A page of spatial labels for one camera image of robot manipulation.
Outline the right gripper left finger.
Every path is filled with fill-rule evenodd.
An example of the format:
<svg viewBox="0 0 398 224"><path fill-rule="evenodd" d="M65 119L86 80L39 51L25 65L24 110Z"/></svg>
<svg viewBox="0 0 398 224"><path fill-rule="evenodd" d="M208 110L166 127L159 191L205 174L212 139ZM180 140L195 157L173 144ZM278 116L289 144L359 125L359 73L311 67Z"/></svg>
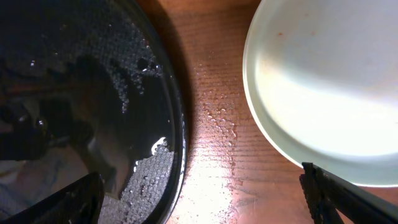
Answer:
<svg viewBox="0 0 398 224"><path fill-rule="evenodd" d="M104 200L99 173L90 173L1 224L97 224Z"/></svg>

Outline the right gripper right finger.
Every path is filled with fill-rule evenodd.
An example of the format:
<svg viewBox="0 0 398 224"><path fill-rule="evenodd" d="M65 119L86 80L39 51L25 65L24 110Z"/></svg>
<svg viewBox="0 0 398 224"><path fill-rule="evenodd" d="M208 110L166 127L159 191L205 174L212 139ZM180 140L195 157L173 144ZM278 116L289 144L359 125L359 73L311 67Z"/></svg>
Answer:
<svg viewBox="0 0 398 224"><path fill-rule="evenodd" d="M315 164L304 162L299 181L315 224L343 223L344 214L353 223L397 224L397 207Z"/></svg>

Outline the light green plate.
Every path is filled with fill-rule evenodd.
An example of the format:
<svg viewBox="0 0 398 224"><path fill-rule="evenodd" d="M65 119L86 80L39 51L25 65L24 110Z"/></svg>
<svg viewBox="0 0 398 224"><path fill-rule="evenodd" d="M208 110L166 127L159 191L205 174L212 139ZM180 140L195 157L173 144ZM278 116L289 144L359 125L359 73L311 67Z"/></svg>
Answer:
<svg viewBox="0 0 398 224"><path fill-rule="evenodd" d="M397 186L396 1L261 1L243 83L257 126L288 160Z"/></svg>

